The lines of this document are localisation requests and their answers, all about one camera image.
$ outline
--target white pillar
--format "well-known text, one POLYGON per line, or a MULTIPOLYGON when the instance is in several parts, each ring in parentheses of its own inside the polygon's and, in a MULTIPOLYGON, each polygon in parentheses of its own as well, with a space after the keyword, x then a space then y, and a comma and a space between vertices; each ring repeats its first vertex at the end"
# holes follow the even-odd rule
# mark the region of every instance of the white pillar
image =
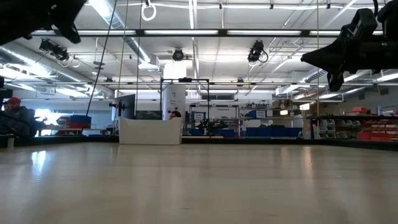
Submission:
POLYGON ((170 84, 163 91, 163 120, 170 119, 173 111, 181 113, 182 121, 185 121, 185 85, 170 84))

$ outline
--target person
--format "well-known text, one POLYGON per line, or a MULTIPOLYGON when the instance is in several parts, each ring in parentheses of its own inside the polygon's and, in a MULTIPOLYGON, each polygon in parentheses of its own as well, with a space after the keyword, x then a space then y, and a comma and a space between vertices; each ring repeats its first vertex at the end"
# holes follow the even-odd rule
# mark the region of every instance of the person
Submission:
POLYGON ((29 120, 30 111, 21 106, 21 100, 16 97, 11 97, 8 101, 8 108, 4 110, 4 115, 1 118, 1 129, 11 129, 19 136, 29 135, 29 120))
POLYGON ((173 118, 181 118, 181 113, 178 112, 178 111, 173 111, 173 112, 170 114, 170 119, 173 119, 173 118))

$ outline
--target red cap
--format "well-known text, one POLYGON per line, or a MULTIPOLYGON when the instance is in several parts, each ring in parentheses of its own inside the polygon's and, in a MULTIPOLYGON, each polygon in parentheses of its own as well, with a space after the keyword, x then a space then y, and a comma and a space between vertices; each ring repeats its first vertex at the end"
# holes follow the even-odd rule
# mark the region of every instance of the red cap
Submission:
POLYGON ((8 104, 21 103, 21 100, 13 96, 7 102, 8 104))

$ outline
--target wooden floor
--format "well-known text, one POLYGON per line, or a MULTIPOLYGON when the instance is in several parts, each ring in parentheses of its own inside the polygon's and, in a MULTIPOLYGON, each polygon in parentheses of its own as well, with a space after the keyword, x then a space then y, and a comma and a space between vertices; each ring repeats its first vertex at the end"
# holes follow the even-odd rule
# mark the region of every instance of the wooden floor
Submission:
POLYGON ((398 223, 398 153, 37 146, 0 153, 1 224, 398 223))

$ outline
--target white platform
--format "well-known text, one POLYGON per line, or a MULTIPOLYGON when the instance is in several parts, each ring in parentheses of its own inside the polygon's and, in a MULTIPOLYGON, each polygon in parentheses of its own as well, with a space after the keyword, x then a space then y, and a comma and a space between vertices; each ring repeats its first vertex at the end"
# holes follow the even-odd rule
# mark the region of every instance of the white platform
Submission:
POLYGON ((181 144, 181 118, 169 121, 119 118, 120 144, 181 144))

